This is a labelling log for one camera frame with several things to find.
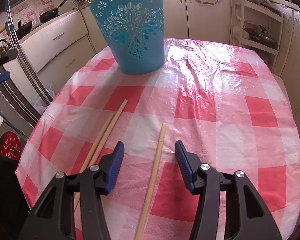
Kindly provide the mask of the white kitchen cabinets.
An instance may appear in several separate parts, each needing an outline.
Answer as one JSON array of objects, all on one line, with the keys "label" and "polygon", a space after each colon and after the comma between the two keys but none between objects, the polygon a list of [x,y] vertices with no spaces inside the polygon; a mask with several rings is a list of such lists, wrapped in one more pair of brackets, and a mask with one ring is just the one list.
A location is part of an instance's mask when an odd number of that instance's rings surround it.
[{"label": "white kitchen cabinets", "polygon": [[[74,72],[102,49],[109,48],[90,11],[93,1],[74,7],[68,0],[56,18],[39,22],[41,14],[63,1],[9,0],[7,11],[0,15],[0,25],[7,26],[11,45],[19,50],[18,58],[5,68],[12,71],[13,82],[29,102],[40,98],[48,105],[52,101],[46,89],[48,84],[60,91]],[[300,129],[300,8],[284,0],[259,5],[283,14],[279,55],[269,69],[282,79]],[[163,0],[163,6],[164,40],[231,44],[231,0]],[[16,35],[19,21],[32,21],[31,31],[20,40]]]}]

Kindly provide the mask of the black frying pan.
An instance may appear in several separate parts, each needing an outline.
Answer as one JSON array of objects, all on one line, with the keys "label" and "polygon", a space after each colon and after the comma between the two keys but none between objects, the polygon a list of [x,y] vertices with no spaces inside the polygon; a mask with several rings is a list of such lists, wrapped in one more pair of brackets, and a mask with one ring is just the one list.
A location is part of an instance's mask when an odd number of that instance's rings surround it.
[{"label": "black frying pan", "polygon": [[21,21],[18,22],[18,29],[16,30],[17,38],[20,40],[26,36],[32,29],[32,21],[22,24]]}]

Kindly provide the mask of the black wok on counter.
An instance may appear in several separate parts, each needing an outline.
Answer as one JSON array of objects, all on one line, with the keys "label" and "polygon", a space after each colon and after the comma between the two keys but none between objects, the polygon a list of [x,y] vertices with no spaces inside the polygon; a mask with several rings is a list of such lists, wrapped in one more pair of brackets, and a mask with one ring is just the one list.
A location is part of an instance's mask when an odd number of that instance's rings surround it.
[{"label": "black wok on counter", "polygon": [[50,21],[51,19],[54,19],[58,16],[58,13],[59,13],[59,8],[64,5],[68,0],[64,0],[62,3],[59,4],[58,7],[54,8],[54,9],[51,9],[43,14],[41,14],[39,16],[39,22],[40,23],[46,23],[48,21]]}]

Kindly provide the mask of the bamboo chopstick short left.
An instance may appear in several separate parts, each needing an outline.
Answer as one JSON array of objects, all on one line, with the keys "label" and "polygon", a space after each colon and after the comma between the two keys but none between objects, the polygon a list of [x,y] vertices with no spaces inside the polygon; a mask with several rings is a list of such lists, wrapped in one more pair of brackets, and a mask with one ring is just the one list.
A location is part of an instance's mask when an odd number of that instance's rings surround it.
[{"label": "bamboo chopstick short left", "polygon": [[104,137],[106,130],[108,129],[112,119],[114,117],[114,114],[111,113],[110,116],[107,118],[106,122],[104,123],[104,125],[102,126],[101,130],[99,131],[91,149],[88,152],[87,157],[85,158],[84,163],[82,164],[82,167],[80,169],[80,172],[83,172],[88,165],[93,165],[96,161],[96,159],[98,158],[98,153],[97,153],[97,149],[98,146],[101,145],[101,139]]}]

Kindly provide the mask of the red bag on floor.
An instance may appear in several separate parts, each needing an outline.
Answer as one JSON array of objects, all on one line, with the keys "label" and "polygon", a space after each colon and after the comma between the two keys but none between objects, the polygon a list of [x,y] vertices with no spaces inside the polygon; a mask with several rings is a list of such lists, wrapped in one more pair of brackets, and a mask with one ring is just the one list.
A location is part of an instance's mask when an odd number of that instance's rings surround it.
[{"label": "red bag on floor", "polygon": [[0,138],[0,155],[19,161],[21,158],[21,145],[17,135],[13,132],[5,132]]}]

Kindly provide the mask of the red white checkered tablecloth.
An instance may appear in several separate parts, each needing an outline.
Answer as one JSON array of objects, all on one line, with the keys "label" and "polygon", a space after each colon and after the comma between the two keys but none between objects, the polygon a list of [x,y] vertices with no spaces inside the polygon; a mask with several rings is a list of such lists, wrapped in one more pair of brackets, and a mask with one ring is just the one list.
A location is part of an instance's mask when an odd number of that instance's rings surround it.
[{"label": "red white checkered tablecloth", "polygon": [[102,154],[125,145],[119,176],[102,204],[112,239],[133,239],[162,124],[167,127],[143,239],[188,239],[198,197],[174,155],[189,152],[220,172],[242,170],[265,201],[283,239],[300,212],[300,139],[284,93],[253,51],[167,39],[165,64],[145,75],[121,72],[110,49],[67,81],[42,114],[16,171],[29,205],[53,176],[80,171],[102,126],[125,108]]}]

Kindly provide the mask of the blue perforated plastic basket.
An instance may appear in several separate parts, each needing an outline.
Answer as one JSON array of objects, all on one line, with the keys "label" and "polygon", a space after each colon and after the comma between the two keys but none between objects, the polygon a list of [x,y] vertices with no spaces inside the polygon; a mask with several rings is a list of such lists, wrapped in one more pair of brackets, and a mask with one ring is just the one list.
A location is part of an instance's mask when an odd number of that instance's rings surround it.
[{"label": "blue perforated plastic basket", "polygon": [[146,74],[165,63],[163,0],[95,0],[89,8],[121,72]]}]

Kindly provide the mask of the white storage trolley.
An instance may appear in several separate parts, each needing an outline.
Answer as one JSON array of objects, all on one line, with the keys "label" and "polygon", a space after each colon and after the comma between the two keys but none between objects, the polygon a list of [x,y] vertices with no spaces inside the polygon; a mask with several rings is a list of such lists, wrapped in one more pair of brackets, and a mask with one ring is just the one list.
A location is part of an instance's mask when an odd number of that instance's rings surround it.
[{"label": "white storage trolley", "polygon": [[279,55],[283,14],[247,0],[231,0],[230,43],[258,53],[269,68]]}]

